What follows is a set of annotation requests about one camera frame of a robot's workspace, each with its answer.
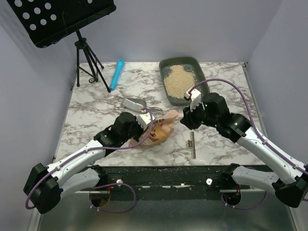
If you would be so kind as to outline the silver metal litter scoop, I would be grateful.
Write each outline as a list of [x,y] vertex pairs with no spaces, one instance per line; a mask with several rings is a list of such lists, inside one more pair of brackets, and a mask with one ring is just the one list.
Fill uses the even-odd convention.
[[142,112],[143,110],[145,109],[149,109],[151,111],[163,111],[163,109],[159,108],[159,107],[150,107],[147,105],[146,101],[145,100],[142,100],[142,99],[134,99],[134,98],[125,98],[123,100],[123,103],[122,105],[133,111],[133,112]]

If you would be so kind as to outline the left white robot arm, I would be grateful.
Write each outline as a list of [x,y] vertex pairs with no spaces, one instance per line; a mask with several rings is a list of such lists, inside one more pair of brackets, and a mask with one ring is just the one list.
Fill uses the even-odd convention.
[[102,190],[107,183],[104,175],[87,166],[117,150],[125,150],[123,144],[134,139],[138,145],[146,139],[142,134],[150,132],[154,116],[148,110],[134,116],[122,112],[114,123],[98,132],[84,147],[66,158],[47,166],[38,163],[32,167],[24,186],[27,195],[25,207],[45,214],[52,210],[65,195],[94,188]]

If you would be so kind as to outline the dark green litter tray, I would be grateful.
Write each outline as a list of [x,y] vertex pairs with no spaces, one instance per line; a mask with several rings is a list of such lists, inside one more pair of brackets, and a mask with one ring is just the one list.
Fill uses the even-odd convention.
[[164,77],[167,76],[167,69],[173,65],[182,65],[186,71],[192,71],[195,74],[196,84],[205,80],[204,73],[199,65],[199,62],[190,56],[168,58],[159,63],[160,75],[168,101],[172,106],[187,106],[189,105],[189,102],[185,100],[184,97],[181,99],[173,98],[168,95],[165,88]]

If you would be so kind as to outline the orange cat litter bag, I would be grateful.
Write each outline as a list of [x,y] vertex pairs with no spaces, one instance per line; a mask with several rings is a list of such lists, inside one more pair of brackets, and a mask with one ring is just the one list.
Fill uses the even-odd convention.
[[174,122],[178,116],[176,110],[170,110],[164,116],[156,118],[150,136],[135,148],[152,147],[166,141],[174,131]]

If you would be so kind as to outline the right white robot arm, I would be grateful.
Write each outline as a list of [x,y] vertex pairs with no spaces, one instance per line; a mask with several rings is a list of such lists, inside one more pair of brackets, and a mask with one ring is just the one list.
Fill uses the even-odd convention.
[[224,187],[252,186],[275,194],[289,207],[299,207],[308,192],[307,165],[268,140],[245,116],[231,113],[219,94],[202,96],[194,89],[187,91],[184,98],[190,101],[190,105],[183,109],[181,124],[190,130],[201,125],[213,127],[222,137],[250,151],[271,169],[263,172],[231,164],[221,177]]

